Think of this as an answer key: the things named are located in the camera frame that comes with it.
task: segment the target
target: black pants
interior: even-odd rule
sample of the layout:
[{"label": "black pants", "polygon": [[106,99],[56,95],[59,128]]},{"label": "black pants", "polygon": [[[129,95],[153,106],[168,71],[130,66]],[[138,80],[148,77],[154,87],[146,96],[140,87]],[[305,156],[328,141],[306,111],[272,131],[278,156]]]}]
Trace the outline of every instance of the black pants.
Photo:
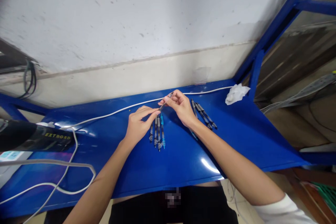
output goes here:
[{"label": "black pants", "polygon": [[[63,223],[73,207],[47,212],[45,224]],[[113,204],[110,224],[121,223],[238,224],[221,186],[182,187],[151,192]]]}]

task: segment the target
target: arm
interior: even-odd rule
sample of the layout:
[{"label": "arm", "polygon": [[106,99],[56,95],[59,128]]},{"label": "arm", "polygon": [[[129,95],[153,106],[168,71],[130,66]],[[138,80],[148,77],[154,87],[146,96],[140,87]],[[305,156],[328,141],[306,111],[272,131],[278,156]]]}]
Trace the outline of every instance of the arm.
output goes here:
[{"label": "arm", "polygon": [[[146,122],[143,122],[141,119],[148,114],[151,115]],[[158,114],[160,114],[158,108],[142,106],[135,113],[129,115],[125,138],[119,143],[111,158],[75,205],[64,224],[100,222],[128,155],[145,136]]]},{"label": "arm", "polygon": [[182,123],[199,137],[248,202],[252,205],[268,205],[285,197],[285,193],[262,170],[195,117],[189,99],[181,91],[175,90],[171,99],[166,96],[159,105],[164,102],[172,107]]}]

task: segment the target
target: person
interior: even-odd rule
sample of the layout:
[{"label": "person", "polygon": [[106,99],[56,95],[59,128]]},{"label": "person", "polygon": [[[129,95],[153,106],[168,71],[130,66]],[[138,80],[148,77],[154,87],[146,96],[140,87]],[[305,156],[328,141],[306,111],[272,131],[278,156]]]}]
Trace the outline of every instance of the person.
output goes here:
[{"label": "person", "polygon": [[[175,90],[171,98],[164,97],[159,105],[164,102],[198,136],[231,183],[266,223],[314,223],[263,171],[201,123],[182,92]],[[129,115],[125,138],[67,216],[65,224],[100,222],[128,155],[159,113],[158,108],[142,106]],[[150,115],[147,121],[142,121],[147,115]],[[236,213],[227,205],[223,188],[217,185],[213,182],[205,187],[191,186],[117,199],[109,223],[238,223]]]}]

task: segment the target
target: pen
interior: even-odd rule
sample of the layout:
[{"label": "pen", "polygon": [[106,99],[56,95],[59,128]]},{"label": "pen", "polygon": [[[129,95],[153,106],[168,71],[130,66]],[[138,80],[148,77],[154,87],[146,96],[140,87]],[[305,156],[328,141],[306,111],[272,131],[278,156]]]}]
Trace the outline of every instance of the pen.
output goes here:
[{"label": "pen", "polygon": [[163,116],[162,116],[162,113],[161,113],[161,134],[162,134],[162,146],[163,146],[163,149],[166,148],[166,141],[165,141],[165,133],[163,132]]},{"label": "pen", "polygon": [[197,138],[197,136],[195,135],[195,133],[192,132],[191,129],[189,129],[189,130],[190,130],[190,133],[192,134],[192,136],[196,139],[196,141],[198,141],[198,138]]},{"label": "pen", "polygon": [[154,147],[156,148],[156,145],[157,145],[157,142],[158,142],[158,129],[157,129],[157,125],[158,125],[158,118],[155,117],[155,120],[154,120]]},{"label": "pen", "polygon": [[199,108],[199,106],[198,106],[197,103],[195,103],[195,106],[196,106],[196,108],[197,108],[199,114],[201,115],[201,117],[202,117],[203,120],[205,121],[207,127],[208,127],[209,129],[213,130],[211,124],[209,123],[208,119],[204,116],[202,110]]},{"label": "pen", "polygon": [[195,114],[196,118],[198,118],[197,113],[196,113],[196,108],[195,108],[195,102],[192,98],[191,98],[191,105],[193,107],[192,109],[194,110],[194,114]]},{"label": "pen", "polygon": [[161,149],[161,146],[162,146],[162,144],[161,144],[161,134],[160,134],[160,128],[161,128],[161,126],[160,126],[160,117],[159,116],[157,116],[157,148],[159,149],[159,151],[160,151],[160,149]]},{"label": "pen", "polygon": [[149,132],[149,142],[150,143],[152,143],[152,141],[153,141],[153,123],[150,126],[151,129],[150,129],[150,132]]},{"label": "pen", "polygon": [[[167,95],[169,98],[172,97],[173,92],[171,92],[169,95]],[[161,111],[163,109],[163,107],[166,105],[166,102],[164,102],[161,107],[159,108],[159,111]]]},{"label": "pen", "polygon": [[202,106],[201,106],[199,103],[197,103],[197,105],[198,105],[199,108],[202,110],[203,114],[208,118],[208,120],[209,120],[209,122],[212,124],[212,126],[213,126],[216,130],[218,130],[217,125],[211,120],[210,116],[208,116],[208,114],[205,112],[205,110],[202,108]]}]

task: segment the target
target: tissue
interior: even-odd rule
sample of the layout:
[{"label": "tissue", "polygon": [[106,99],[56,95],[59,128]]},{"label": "tissue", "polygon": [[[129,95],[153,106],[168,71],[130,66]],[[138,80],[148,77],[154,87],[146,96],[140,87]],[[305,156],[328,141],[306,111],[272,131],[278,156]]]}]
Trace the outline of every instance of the tissue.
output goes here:
[{"label": "tissue", "polygon": [[235,84],[230,89],[230,92],[227,94],[225,103],[227,105],[231,105],[232,103],[242,100],[249,90],[250,90],[249,87],[242,86],[241,83],[239,83],[238,85]]}]

